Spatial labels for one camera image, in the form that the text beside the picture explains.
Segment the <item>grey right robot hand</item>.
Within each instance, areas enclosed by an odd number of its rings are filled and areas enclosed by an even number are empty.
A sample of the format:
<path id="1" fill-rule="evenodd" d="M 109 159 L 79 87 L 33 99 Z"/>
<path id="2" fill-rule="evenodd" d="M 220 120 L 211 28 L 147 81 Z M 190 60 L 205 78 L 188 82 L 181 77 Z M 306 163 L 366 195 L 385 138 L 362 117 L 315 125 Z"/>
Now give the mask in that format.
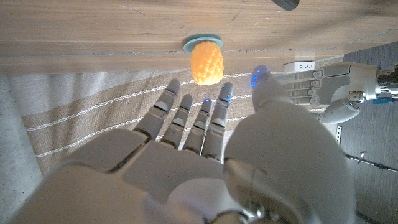
<path id="1" fill-rule="evenodd" d="M 131 131 L 115 129 L 70 154 L 11 223 L 353 223 L 342 150 L 295 105 L 266 66 L 251 75 L 254 113 L 224 142 L 233 86 L 204 101 L 186 140 L 192 99 L 157 138 L 179 91 L 172 80 Z"/>

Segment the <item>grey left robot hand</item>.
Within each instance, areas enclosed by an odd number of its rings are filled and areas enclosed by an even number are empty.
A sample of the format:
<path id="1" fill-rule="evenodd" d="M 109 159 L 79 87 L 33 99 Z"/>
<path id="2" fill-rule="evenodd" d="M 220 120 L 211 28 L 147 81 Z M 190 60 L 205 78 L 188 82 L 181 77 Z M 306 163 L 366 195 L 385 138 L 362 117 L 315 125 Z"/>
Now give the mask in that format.
<path id="1" fill-rule="evenodd" d="M 296 105 L 324 106 L 317 119 L 336 124 L 360 113 L 360 104 L 376 99 L 377 65 L 340 62 L 276 78 Z"/>

